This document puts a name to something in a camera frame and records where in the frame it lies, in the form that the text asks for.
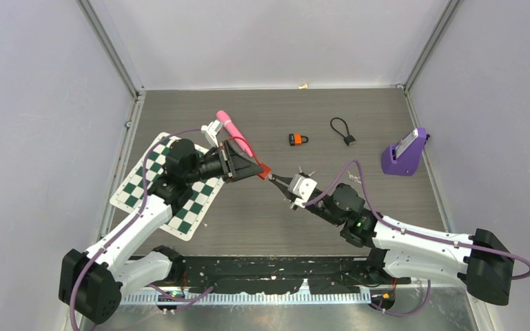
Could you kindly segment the red cable padlock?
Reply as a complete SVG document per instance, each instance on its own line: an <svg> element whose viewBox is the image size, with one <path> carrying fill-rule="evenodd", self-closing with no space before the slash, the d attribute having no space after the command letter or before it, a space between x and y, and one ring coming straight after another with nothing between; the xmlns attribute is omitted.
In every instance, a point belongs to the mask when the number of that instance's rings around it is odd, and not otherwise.
<svg viewBox="0 0 530 331"><path fill-rule="evenodd" d="M262 180L271 179L271 168L258 159L258 157L256 156L256 152L254 151L252 145L245 138L242 138L242 137L233 136L228 139L228 141L236 141L236 140L242 141L248 147L249 151L252 153L253 160L256 162L258 166L260 166L263 169L263 171L258 174L258 177L261 178Z"/></svg>

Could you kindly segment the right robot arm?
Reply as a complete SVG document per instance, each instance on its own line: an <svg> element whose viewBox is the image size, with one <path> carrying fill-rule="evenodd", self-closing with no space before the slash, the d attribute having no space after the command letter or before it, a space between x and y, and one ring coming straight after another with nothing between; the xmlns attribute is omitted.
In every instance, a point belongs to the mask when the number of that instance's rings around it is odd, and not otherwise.
<svg viewBox="0 0 530 331"><path fill-rule="evenodd" d="M507 305L514 260L497 236L481 228L474 234L446 233L409 225L384 215L381 220L346 183L326 196L303 173L276 174L269 181L289 199L340 227L340 235L359 248L370 248L366 274L375 283L400 278L430 279L464 286L469 294L494 305Z"/></svg>

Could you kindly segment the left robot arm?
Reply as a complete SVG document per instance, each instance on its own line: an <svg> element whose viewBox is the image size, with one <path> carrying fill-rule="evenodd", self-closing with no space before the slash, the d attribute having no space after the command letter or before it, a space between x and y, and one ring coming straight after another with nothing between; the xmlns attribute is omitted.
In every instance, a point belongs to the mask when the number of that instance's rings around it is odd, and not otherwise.
<svg viewBox="0 0 530 331"><path fill-rule="evenodd" d="M123 297L155 281L176 285L183 279L183 257L173 249L161 246L138 261L128 260L192 198L195 183L209 179L233 183L264 171L261 163L235 151L229 141L220 142L203 155L189 139L172 141L163 173L153 181L142 177L139 206L106 237L83 252L71 249L62 258L59 300L70 308L73 329L79 329L77 314L101 325L114 314Z"/></svg>

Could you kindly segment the orange black padlock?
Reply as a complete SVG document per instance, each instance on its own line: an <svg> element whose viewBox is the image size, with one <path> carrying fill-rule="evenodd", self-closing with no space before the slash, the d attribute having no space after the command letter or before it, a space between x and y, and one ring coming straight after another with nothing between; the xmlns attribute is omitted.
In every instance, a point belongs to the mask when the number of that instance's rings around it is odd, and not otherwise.
<svg viewBox="0 0 530 331"><path fill-rule="evenodd" d="M290 146L301 146L309 142L309 137L302 134L288 134Z"/></svg>

